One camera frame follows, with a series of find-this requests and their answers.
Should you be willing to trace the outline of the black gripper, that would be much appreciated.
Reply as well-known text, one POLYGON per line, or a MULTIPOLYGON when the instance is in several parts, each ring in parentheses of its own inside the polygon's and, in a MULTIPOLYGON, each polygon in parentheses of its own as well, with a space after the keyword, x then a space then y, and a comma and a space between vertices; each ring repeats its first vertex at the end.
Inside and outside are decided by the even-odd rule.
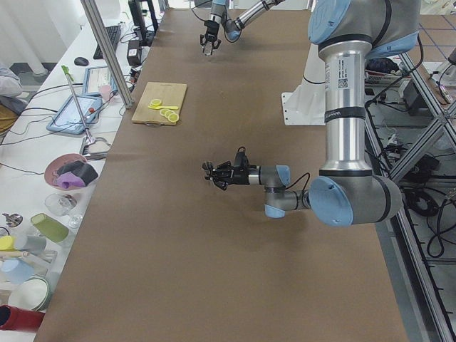
POLYGON ((204 21, 206 27, 206 33, 199 35, 199 43, 201 47, 205 47, 207 42, 212 42, 212 50, 217 50, 221 44, 221 40, 218 39, 219 24, 213 20, 204 21))
POLYGON ((231 177, 213 177, 213 184, 223 191, 226 191, 228 186, 233 185, 248 185, 249 184, 249 165, 232 165, 230 161, 223 162, 216 166, 213 175, 231 175, 231 177))

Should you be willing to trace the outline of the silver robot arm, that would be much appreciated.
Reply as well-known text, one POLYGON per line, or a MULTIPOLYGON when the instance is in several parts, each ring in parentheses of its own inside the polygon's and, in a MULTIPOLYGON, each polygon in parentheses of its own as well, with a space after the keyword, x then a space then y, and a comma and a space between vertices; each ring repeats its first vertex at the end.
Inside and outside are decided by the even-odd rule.
POLYGON ((308 190, 291 191, 285 165, 250 164, 243 147, 234 161, 206 162, 206 179, 220 189, 261 185, 264 211, 282 218, 310 209, 325 224, 382 222, 402 205, 398 186, 373 174, 364 157, 365 62, 411 50, 418 39, 419 1, 318 1, 308 25, 324 63, 326 161, 308 190))
POLYGON ((242 12, 240 16, 232 19, 229 16, 228 1, 212 1, 209 17, 203 21, 206 31, 199 36, 199 43, 202 47, 203 54, 211 56, 213 50, 219 48, 221 43, 218 37, 220 28, 223 29, 225 39, 230 43, 234 43, 240 38, 242 31, 254 19, 280 3, 282 3, 280 0, 258 1, 252 7, 242 12))

